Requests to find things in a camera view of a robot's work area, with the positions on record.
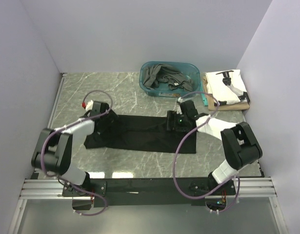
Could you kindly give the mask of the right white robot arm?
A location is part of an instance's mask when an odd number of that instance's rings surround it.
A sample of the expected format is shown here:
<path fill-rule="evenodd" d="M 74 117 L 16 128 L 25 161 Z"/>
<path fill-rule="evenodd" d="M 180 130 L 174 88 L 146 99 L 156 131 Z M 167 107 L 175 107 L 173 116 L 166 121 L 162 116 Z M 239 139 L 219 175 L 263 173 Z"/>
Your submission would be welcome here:
<path fill-rule="evenodd" d="M 177 111 L 167 112 L 167 130 L 181 133 L 198 132 L 222 141 L 225 160 L 209 174 L 208 190 L 218 195 L 224 190 L 224 181 L 262 157 L 262 149 L 247 122 L 232 123 L 198 113 L 192 100 L 179 103 Z"/>

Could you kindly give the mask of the black t shirt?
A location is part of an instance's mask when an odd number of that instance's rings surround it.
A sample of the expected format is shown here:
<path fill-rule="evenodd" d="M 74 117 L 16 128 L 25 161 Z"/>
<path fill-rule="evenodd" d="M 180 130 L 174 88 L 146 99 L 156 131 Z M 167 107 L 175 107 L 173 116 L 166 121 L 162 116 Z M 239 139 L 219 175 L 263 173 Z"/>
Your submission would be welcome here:
<path fill-rule="evenodd" d="M 186 133 L 167 131 L 167 117 L 118 115 L 120 134 L 89 135 L 86 149 L 112 148 L 145 152 L 174 153 Z"/>

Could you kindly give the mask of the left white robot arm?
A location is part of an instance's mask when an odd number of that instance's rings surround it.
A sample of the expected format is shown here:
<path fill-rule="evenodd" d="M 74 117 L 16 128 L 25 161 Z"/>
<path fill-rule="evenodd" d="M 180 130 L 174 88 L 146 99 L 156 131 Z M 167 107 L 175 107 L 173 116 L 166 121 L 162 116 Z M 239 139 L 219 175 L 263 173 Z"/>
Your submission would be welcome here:
<path fill-rule="evenodd" d="M 90 193 L 91 181 L 88 172 L 71 164 L 73 144 L 83 141 L 87 149 L 105 147 L 107 134 L 119 120 L 108 103 L 90 101 L 83 107 L 85 114 L 70 127 L 43 129 L 31 159 L 34 168 L 52 172 L 74 184 L 75 192 L 81 196 Z"/>

